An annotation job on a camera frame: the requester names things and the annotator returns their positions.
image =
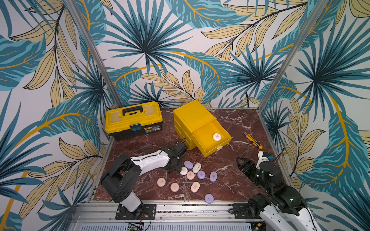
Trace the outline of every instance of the tropical leaf wallpaper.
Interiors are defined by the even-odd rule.
[[[99,44],[102,4],[78,6]],[[101,168],[114,103],[63,1],[0,9],[0,230],[65,230]]]
[[[257,107],[316,2],[110,0],[91,35],[123,105]]]
[[[370,230],[369,16],[370,1],[329,1],[262,112],[323,230]]]

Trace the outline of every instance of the black bracket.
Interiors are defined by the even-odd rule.
[[[256,219],[256,217],[251,217],[249,215],[249,207],[250,204],[232,204],[235,219]]]
[[[143,204],[142,205],[142,211],[146,212],[144,214],[143,220],[154,220],[155,219],[155,213],[156,213],[156,204]],[[116,212],[116,220],[140,220],[141,217],[137,218],[136,213],[132,213],[128,211],[122,204],[118,205],[118,209]]]

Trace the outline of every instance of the red marble surface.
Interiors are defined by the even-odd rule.
[[[161,109],[161,111],[163,131],[155,135],[148,134],[115,142],[105,170],[123,153],[128,156],[145,155],[157,151],[160,147],[172,146],[180,140],[174,129],[173,109]],[[257,112],[253,109],[210,109],[210,112],[233,139],[220,151],[208,157],[204,157],[198,148],[187,151],[184,160],[194,164],[201,163],[206,178],[200,180],[195,176],[193,180],[188,180],[178,172],[168,173],[164,168],[155,169],[140,176],[136,183],[134,192],[141,200],[204,200],[207,193],[211,193],[215,200],[248,200],[257,193],[263,193],[261,189],[252,185],[252,182],[238,169],[235,161],[237,157],[248,157],[255,162],[258,160],[259,150],[249,142],[244,132],[251,134],[263,146],[263,151],[273,153]],[[214,183],[209,180],[212,171],[218,174],[217,181]],[[157,186],[157,179],[160,177],[166,179],[166,185],[162,188]],[[201,186],[198,192],[193,193],[190,187],[195,181],[198,181]],[[177,182],[180,186],[179,191],[175,193],[170,190],[173,182]],[[110,196],[99,185],[94,199],[109,200]]]

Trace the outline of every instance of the lid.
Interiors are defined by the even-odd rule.
[[[159,104],[149,102],[107,111],[105,130],[110,134],[130,129],[131,125],[145,126],[162,121]]]
[[[184,106],[174,110],[190,130],[195,130],[200,126],[216,119],[201,103],[194,100]]]

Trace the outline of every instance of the toolbox latch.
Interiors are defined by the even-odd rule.
[[[133,131],[133,132],[140,131],[141,130],[141,124],[137,123],[137,124],[130,125],[130,128],[131,128],[131,131]]]

